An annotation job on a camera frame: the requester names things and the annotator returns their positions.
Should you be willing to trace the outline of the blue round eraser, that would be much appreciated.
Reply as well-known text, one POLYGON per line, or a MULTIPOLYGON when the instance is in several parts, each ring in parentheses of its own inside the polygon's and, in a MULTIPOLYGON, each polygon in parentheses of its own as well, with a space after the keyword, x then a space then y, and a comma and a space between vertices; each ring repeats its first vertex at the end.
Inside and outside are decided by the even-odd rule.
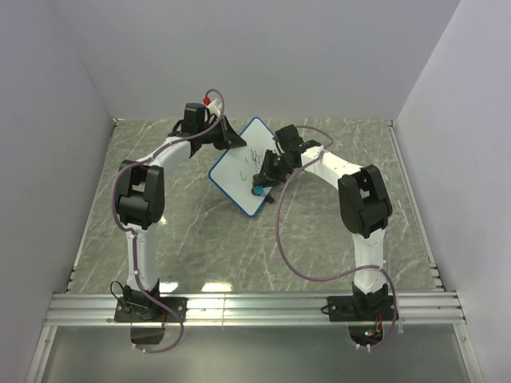
POLYGON ((261 185, 256 185, 252 188, 252 193, 257 196, 262 196, 265 193, 264 187, 261 185))

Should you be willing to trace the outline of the blue framed whiteboard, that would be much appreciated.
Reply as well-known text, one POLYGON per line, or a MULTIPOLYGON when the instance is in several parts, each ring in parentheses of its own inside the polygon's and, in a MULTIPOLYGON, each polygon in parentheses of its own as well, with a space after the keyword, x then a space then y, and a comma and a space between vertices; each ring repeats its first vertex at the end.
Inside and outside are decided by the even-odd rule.
POLYGON ((245 215, 254 217, 272 190, 272 187, 265 188, 264 195, 254 195, 252 177, 259 173, 264 153, 268 149, 276 150, 274 133, 260 118, 254 117, 240 137, 247 145, 228 149, 212 166, 208 177, 245 215))

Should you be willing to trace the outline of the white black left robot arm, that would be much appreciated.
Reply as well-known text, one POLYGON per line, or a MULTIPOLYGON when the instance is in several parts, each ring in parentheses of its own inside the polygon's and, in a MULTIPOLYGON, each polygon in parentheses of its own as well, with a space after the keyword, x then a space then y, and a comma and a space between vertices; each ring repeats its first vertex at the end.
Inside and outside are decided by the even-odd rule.
POLYGON ((111 208, 114 222, 126 234, 129 260, 120 306, 142 321, 152 321, 167 310, 160 300, 155 250, 156 225, 164 213, 164 177, 205 144, 218 150, 247 145, 229 124, 218 98, 187 103, 184 117, 164 143, 139 160, 123 161, 114 180, 111 208))

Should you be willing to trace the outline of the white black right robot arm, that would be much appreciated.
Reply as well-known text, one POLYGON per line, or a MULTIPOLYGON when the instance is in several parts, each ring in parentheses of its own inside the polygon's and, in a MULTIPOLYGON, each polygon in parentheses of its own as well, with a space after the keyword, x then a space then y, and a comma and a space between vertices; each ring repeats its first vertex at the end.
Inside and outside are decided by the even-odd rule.
POLYGON ((351 305, 363 319, 372 318, 389 305, 395 289, 383 268, 383 240, 393 208, 378 167, 352 164, 329 152, 316 140, 304 140, 290 124, 275 133, 275 149, 268 149, 258 173, 252 178, 252 193, 283 185, 289 187, 302 172, 310 172, 335 187, 340 216, 352 234, 355 268, 351 305))

